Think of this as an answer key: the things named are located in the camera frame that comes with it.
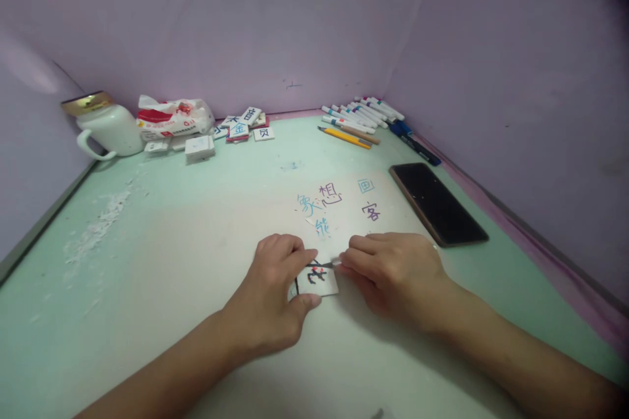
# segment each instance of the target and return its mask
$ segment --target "plastic bag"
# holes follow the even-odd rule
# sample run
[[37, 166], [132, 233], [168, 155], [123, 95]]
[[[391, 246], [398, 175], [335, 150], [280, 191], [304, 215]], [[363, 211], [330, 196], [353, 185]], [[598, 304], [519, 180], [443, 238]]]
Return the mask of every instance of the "plastic bag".
[[136, 123], [142, 139], [155, 141], [164, 137], [207, 134], [214, 126], [214, 116], [203, 100], [175, 100], [157, 103], [140, 95], [140, 112]]

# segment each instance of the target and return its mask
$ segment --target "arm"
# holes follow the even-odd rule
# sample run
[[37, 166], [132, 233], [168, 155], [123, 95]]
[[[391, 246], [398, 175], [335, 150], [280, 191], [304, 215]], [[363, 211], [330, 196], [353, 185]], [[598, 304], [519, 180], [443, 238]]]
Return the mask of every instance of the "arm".
[[608, 418], [622, 392], [527, 334], [452, 281], [418, 234], [354, 236], [339, 271], [376, 314], [436, 336], [501, 385], [536, 418]]
[[304, 250], [295, 236], [262, 239], [222, 310], [77, 417], [181, 417], [232, 370], [296, 344], [306, 315], [321, 298], [300, 295], [288, 302], [288, 288], [315, 257], [316, 250]]

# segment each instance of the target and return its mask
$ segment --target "white mug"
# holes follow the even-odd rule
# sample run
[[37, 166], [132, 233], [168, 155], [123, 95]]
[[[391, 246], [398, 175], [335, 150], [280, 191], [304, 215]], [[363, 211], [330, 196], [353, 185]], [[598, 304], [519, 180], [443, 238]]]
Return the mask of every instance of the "white mug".
[[[77, 136], [77, 144], [96, 160], [110, 160], [115, 156], [130, 156], [144, 149], [144, 141], [136, 119], [123, 106], [117, 105], [105, 92], [68, 100], [61, 104], [65, 112], [77, 117], [77, 125], [83, 131]], [[107, 151], [96, 154], [87, 144], [94, 139]]]

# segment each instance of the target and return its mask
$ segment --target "gold lid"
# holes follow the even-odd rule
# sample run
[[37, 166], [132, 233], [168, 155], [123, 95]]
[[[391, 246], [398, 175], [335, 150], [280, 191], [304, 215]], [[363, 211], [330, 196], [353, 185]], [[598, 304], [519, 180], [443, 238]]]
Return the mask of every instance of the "gold lid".
[[69, 115], [81, 116], [91, 111], [113, 105], [113, 98], [102, 90], [61, 103], [61, 108]]

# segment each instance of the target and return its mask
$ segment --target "hand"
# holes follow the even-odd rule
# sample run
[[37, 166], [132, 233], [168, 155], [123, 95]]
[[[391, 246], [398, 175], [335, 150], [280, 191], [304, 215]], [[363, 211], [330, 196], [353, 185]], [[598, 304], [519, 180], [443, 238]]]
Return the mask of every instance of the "hand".
[[340, 258], [338, 271], [374, 313], [424, 331], [452, 328], [471, 295], [448, 277], [431, 242], [419, 234], [353, 236]]
[[249, 272], [220, 314], [226, 332], [244, 350], [243, 363], [297, 343], [306, 315], [321, 297], [299, 295], [288, 302], [288, 288], [316, 254], [289, 234], [258, 243]]

